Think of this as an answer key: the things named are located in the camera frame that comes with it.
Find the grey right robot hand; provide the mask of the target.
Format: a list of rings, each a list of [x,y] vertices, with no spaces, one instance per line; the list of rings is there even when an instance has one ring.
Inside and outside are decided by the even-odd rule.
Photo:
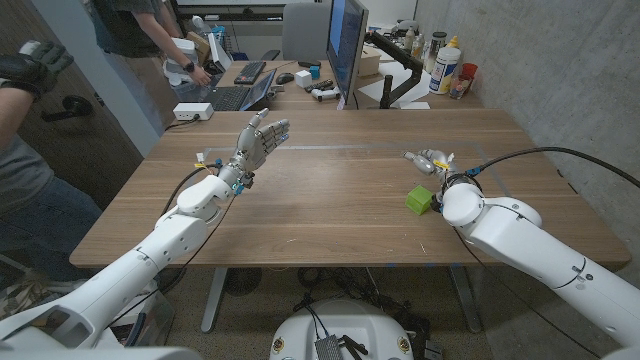
[[[404,159],[411,162],[421,173],[435,176],[440,184],[443,184],[449,176],[458,173],[454,157],[454,153],[446,154],[434,149],[403,153]]]

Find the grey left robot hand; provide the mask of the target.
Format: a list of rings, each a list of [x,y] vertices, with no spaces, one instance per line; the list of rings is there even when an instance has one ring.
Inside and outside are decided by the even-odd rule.
[[[288,119],[260,126],[268,112],[269,109],[264,108],[249,120],[248,125],[239,133],[236,149],[229,162],[220,169],[218,177],[230,187],[238,182],[243,184],[243,178],[249,177],[276,147],[289,138]]]

